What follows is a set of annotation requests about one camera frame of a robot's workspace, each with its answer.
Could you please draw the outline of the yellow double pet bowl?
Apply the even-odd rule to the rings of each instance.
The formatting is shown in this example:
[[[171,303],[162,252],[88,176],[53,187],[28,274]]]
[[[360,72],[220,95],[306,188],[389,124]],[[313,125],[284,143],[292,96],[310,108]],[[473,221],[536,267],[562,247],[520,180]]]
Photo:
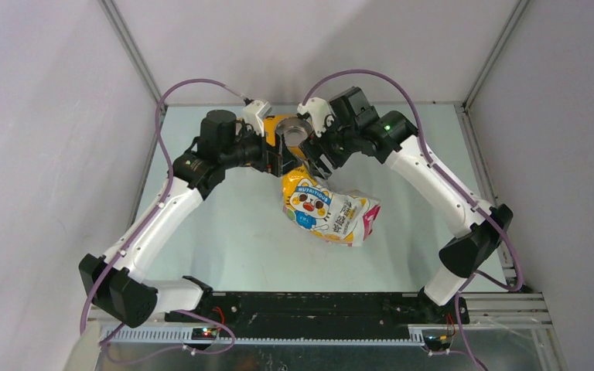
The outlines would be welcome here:
[[[313,133],[312,125],[295,115],[269,115],[264,119],[265,139],[268,145],[276,146],[280,140],[299,160],[306,156],[299,148],[301,143]]]

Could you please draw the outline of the pet food bag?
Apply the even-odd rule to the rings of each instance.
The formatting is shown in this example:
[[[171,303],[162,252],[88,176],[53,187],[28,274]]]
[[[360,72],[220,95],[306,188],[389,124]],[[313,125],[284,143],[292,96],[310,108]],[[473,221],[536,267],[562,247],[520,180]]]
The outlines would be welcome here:
[[[381,201],[357,190],[335,192],[300,166],[282,176],[284,214],[328,243],[363,245],[373,232]]]

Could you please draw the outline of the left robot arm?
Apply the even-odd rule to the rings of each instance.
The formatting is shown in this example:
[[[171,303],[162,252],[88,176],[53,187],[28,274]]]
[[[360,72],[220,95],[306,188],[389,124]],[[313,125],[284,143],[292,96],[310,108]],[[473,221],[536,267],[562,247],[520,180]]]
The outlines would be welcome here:
[[[268,142],[264,120],[256,114],[238,117],[226,110],[209,111],[192,147],[176,158],[153,203],[102,255],[86,254],[78,271],[87,303],[129,328],[157,313],[184,310],[195,322],[213,314],[213,300],[193,278],[149,281],[154,259],[184,219],[225,179],[227,170],[252,168],[282,177],[302,160],[274,133]]]

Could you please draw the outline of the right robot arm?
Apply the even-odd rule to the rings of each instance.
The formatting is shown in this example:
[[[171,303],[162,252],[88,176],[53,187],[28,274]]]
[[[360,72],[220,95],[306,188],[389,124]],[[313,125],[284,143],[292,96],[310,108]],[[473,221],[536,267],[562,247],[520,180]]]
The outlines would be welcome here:
[[[297,108],[313,133],[301,144],[320,175],[330,175],[355,153],[377,159],[409,182],[442,214],[453,238],[439,251],[440,267],[423,287],[420,316],[438,323],[449,302],[504,241],[513,219],[510,208],[475,196],[439,159],[404,114],[379,115],[359,87],[331,100],[309,98]]]

